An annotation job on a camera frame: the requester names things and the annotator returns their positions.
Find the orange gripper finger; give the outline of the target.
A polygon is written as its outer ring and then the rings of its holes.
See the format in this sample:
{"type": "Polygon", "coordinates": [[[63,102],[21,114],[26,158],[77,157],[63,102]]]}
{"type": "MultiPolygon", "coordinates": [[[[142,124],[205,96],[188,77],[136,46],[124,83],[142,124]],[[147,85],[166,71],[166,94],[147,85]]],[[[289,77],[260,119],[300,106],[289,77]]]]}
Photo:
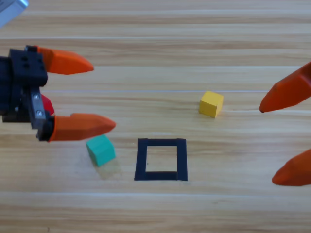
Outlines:
{"type": "Polygon", "coordinates": [[[262,113],[295,106],[311,97],[311,64],[307,63],[275,83],[262,99],[262,113]]]}
{"type": "Polygon", "coordinates": [[[311,184],[311,150],[307,150],[285,163],[272,178],[282,186],[305,186],[311,184]]]}
{"type": "Polygon", "coordinates": [[[51,116],[37,132],[39,141],[79,141],[108,133],[116,123],[97,114],[73,113],[51,116]]]}

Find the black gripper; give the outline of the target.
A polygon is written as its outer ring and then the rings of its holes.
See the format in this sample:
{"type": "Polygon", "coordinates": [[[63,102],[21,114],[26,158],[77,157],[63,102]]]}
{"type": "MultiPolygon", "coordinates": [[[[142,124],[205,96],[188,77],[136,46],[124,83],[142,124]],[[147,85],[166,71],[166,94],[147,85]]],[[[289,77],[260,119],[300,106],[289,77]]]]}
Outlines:
{"type": "Polygon", "coordinates": [[[0,115],[3,122],[29,122],[40,129],[46,121],[40,87],[47,72],[78,74],[94,70],[86,58],[70,51],[27,45],[0,58],[0,115]]]}

